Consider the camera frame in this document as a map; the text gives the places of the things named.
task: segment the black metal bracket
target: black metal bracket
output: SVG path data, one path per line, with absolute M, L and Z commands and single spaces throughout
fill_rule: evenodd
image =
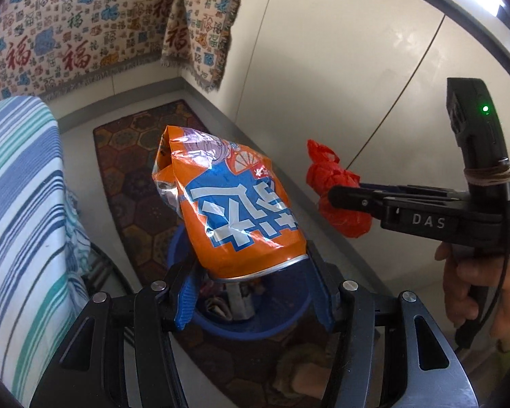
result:
M 344 280 L 311 241 L 307 252 L 310 259 L 304 266 L 318 318 L 329 331 L 341 333 L 322 407 L 365 407 L 375 328 L 384 326 L 382 407 L 477 408 L 450 345 L 413 293 L 398 298 L 370 293 Z M 188 408 L 169 333 L 182 328 L 192 315 L 185 309 L 192 304 L 189 290 L 198 271 L 191 253 L 170 269 L 164 281 L 136 295 L 112 299 L 106 293 L 95 294 L 53 356 L 30 407 L 127 408 L 123 330 L 133 327 L 143 408 Z
M 187 408 L 169 332 L 190 320 L 194 303 L 188 294 L 199 273 L 190 253 L 164 280 L 135 295 L 95 294 L 53 355 L 30 407 L 128 408 L 123 330 L 130 327 L 143 407 Z
M 308 252 L 312 262 L 306 265 L 306 279 L 310 292 L 319 293 L 314 298 L 318 319 L 341 332 L 322 407 L 365 407 L 377 326 L 386 333 L 380 406 L 478 407 L 461 364 L 415 293 L 404 291 L 397 298 L 370 293 L 343 280 L 311 241 Z

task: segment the blue gripper pad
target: blue gripper pad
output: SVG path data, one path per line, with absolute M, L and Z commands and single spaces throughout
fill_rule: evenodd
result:
M 199 285 L 194 279 L 192 272 L 185 280 L 180 293 L 178 294 L 178 309 L 175 314 L 174 323 L 178 330 L 182 330 L 191 321 L 194 314 L 196 300 L 199 297 Z
M 311 302 L 316 311 L 318 321 L 325 329 L 330 332 L 332 331 L 335 320 L 332 317 L 330 296 L 327 292 L 327 288 L 319 275 L 316 266 L 311 259 L 302 261 L 306 283 L 311 296 Z

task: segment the fringe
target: fringe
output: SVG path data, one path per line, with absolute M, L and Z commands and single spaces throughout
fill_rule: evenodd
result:
M 103 69 L 96 70 L 94 72 L 88 73 L 87 75 L 78 76 L 72 81 L 68 81 L 67 83 L 61 84 L 57 87 L 53 87 L 52 89 L 43 92 L 38 96 L 44 102 L 51 101 L 52 99 L 60 97 L 61 95 L 68 94 L 77 88 L 88 86 L 89 84 L 124 72 L 125 70 L 158 61 L 159 57 L 160 52 L 151 52 L 149 54 L 135 56 L 134 58 L 126 59 L 125 61 L 118 62 L 111 66 L 106 66 Z
M 231 0 L 228 8 L 228 12 L 224 16 L 223 31 L 219 42 L 219 50 L 217 61 L 214 67 L 211 81 L 202 78 L 194 69 L 193 63 L 183 57 L 179 56 L 162 56 L 160 62 L 165 67 L 179 67 L 180 69 L 187 70 L 193 76 L 197 85 L 204 90 L 207 94 L 212 90 L 219 89 L 221 80 L 223 79 L 223 73 L 225 66 L 227 65 L 228 51 L 231 48 L 231 27 L 234 24 L 238 15 L 238 9 L 240 7 L 240 0 Z

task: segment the tapestry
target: tapestry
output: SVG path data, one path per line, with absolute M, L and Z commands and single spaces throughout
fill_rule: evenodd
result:
M 44 100 L 156 61 L 219 85 L 240 0 L 4 0 L 0 100 Z

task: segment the human hand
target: human hand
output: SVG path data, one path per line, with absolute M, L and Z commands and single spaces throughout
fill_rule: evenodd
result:
M 462 259 L 458 264 L 453 258 L 452 246 L 443 242 L 436 249 L 435 259 L 446 260 L 443 288 L 447 318 L 455 327 L 463 325 L 466 319 L 476 319 L 480 310 L 476 301 L 468 296 L 468 290 L 471 285 L 496 287 L 504 256 Z M 502 350 L 510 350 L 510 260 L 490 335 L 500 340 Z

